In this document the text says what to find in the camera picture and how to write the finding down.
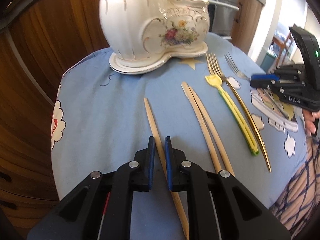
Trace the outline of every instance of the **person's hand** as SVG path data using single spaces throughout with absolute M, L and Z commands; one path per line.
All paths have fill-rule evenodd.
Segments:
M 304 122 L 306 125 L 306 135 L 311 136 L 316 132 L 316 126 L 314 125 L 314 121 L 320 118 L 320 111 L 312 113 L 308 110 L 302 109 Z

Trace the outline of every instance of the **plaid fabric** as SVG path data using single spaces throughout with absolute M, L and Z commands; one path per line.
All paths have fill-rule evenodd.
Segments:
M 320 201 L 320 146 L 318 139 L 307 139 L 308 156 L 289 181 L 270 211 L 290 230 L 294 238 L 306 225 Z

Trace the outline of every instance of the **ceramic plate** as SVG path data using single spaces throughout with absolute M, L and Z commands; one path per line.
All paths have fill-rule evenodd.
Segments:
M 171 57 L 179 57 L 179 58 L 199 57 L 204 55 L 207 51 L 208 51 L 207 44 L 205 42 L 202 42 L 197 52 L 193 52 L 193 53 L 191 52 L 181 53 L 181 52 L 174 52 L 174 51 L 167 52 L 157 62 L 144 67 L 127 67 L 127 66 L 121 65 L 117 61 L 116 54 L 112 53 L 109 59 L 109 63 L 110 63 L 110 67 L 118 73 L 127 74 L 127 75 L 138 75 L 138 74 L 148 73 L 152 70 L 155 70 L 161 67 Z

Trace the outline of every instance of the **yellow star print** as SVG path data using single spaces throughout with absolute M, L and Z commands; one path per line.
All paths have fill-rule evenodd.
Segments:
M 189 65 L 193 70 L 196 70 L 196 63 L 203 63 L 202 61 L 196 60 L 194 58 L 184 58 L 180 62 L 180 64 L 187 64 Z

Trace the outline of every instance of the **porcelain jug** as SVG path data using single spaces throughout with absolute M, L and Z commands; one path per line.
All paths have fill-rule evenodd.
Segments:
M 137 74 L 160 67 L 170 57 L 205 54 L 208 4 L 208 0 L 100 0 L 100 24 L 113 50 L 110 66 Z

